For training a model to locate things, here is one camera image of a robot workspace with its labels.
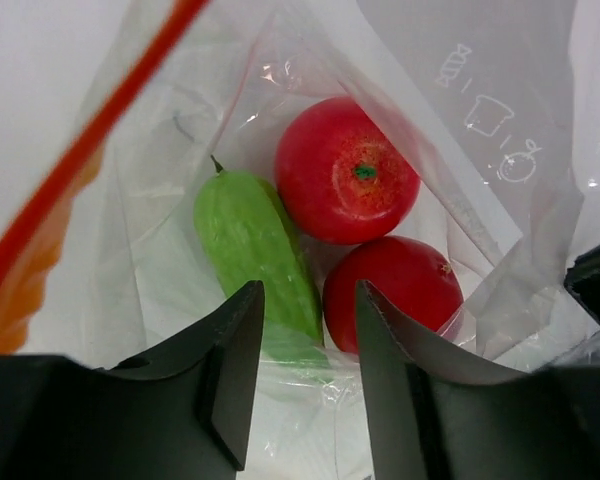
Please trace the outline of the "red fake apple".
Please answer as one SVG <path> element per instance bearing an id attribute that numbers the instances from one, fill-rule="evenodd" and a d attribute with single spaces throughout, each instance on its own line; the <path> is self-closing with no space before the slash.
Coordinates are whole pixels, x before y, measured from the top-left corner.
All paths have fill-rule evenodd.
<path id="1" fill-rule="evenodd" d="M 291 122 L 278 142 L 274 177 L 300 229 L 336 245 L 387 234 L 420 189 L 408 161 L 346 96 L 323 100 Z"/>

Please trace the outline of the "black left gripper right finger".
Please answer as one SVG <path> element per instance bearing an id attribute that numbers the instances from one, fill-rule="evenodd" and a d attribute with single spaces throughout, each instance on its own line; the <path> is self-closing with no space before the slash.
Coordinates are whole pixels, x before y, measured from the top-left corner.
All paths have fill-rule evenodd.
<path id="1" fill-rule="evenodd" d="M 600 365 L 498 365 L 367 281 L 356 322 L 376 478 L 600 479 Z"/>

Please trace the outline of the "green fake cucumber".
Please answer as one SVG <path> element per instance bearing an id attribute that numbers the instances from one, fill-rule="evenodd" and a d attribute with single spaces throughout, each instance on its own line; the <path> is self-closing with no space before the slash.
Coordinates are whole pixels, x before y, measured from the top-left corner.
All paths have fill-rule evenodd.
<path id="1" fill-rule="evenodd" d="M 193 224 L 221 289 L 232 295 L 261 282 L 264 353 L 303 379 L 332 382 L 320 293 L 279 195 L 253 173 L 214 168 L 195 198 Z"/>

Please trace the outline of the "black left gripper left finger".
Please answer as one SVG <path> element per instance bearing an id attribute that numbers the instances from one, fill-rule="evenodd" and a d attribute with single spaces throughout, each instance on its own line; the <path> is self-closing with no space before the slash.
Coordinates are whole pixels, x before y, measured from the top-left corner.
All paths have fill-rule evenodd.
<path id="1" fill-rule="evenodd" d="M 265 291 L 111 369 L 0 356 L 0 479 L 232 479 L 246 465 Z"/>

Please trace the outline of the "clear zip top bag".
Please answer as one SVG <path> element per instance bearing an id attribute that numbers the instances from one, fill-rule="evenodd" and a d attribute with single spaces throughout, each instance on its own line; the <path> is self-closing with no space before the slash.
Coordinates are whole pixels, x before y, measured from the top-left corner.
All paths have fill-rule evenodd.
<path id="1" fill-rule="evenodd" d="M 600 1 L 134 1 L 68 149 L 0 239 L 0 356 L 111 369 L 229 297 L 193 224 L 220 163 L 278 190 L 278 142 L 354 100 L 420 178 L 381 236 L 426 243 L 464 301 L 433 333 L 523 373 L 600 365 L 600 326 L 563 282 L 600 245 Z M 378 479 L 360 353 L 324 319 L 356 247 L 293 222 L 333 380 L 259 356 L 232 479 Z"/>

